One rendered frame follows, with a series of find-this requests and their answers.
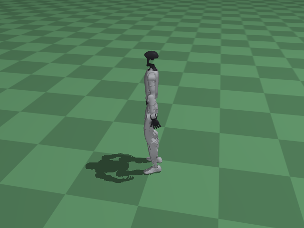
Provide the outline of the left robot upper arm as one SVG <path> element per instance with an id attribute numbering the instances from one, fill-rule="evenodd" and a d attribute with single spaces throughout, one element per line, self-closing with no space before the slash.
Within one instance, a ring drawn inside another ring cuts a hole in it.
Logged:
<path id="1" fill-rule="evenodd" d="M 147 76 L 147 80 L 148 80 L 148 86 L 149 86 L 149 91 L 150 94 L 147 95 L 147 99 L 149 95 L 153 95 L 155 98 L 155 82 L 156 82 L 156 76 L 154 73 L 149 73 L 149 75 Z"/>

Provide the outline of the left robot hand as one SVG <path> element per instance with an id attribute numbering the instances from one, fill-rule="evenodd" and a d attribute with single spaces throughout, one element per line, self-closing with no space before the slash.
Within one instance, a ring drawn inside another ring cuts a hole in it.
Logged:
<path id="1" fill-rule="evenodd" d="M 155 116 L 156 116 L 156 114 L 155 114 Z M 150 117 L 151 117 L 151 115 L 150 115 Z M 156 118 L 155 119 L 152 119 L 151 118 L 151 120 L 152 120 L 152 123 L 151 123 L 151 125 L 150 125 L 150 127 L 153 125 L 153 128 L 155 129 L 157 129 L 157 128 L 159 128 L 159 127 L 161 127 L 161 125 L 159 124 L 159 121 L 157 120 L 157 116 L 156 116 Z M 158 126 L 159 125 L 159 126 Z M 156 127 L 157 126 L 157 127 Z"/>

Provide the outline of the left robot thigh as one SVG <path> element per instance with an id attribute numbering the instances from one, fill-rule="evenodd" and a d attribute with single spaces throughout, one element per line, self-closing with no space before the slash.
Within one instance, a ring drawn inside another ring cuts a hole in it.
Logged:
<path id="1" fill-rule="evenodd" d="M 156 114 L 156 116 L 157 116 L 157 114 Z M 144 122 L 144 136 L 145 136 L 145 139 L 146 139 L 149 146 L 150 146 L 152 141 L 157 142 L 156 139 L 152 138 L 154 128 L 153 128 L 153 125 L 150 127 L 151 123 L 152 123 L 152 120 L 151 120 L 151 117 L 150 117 L 150 113 L 148 113 L 146 115 L 145 122 Z"/>

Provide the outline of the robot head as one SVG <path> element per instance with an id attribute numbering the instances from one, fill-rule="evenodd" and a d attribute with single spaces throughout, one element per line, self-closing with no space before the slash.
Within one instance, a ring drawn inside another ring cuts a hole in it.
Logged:
<path id="1" fill-rule="evenodd" d="M 153 71 L 157 71 L 155 64 L 149 63 L 149 60 L 154 60 L 155 58 L 158 58 L 158 53 L 155 51 L 148 51 L 144 54 L 144 56 L 147 58 L 147 66 L 150 66 L 150 68 L 153 69 Z M 149 71 L 150 69 L 148 69 Z"/>

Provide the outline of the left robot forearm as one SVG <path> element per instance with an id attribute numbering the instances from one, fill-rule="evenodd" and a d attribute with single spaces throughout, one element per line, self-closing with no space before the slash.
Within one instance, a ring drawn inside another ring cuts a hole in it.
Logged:
<path id="1" fill-rule="evenodd" d="M 148 105 L 149 105 L 149 109 L 150 109 L 149 113 L 151 115 L 151 118 L 155 119 L 156 116 L 155 116 L 155 99 L 154 99 L 154 96 L 153 95 L 149 95 L 148 96 L 148 100 L 149 100 Z"/>

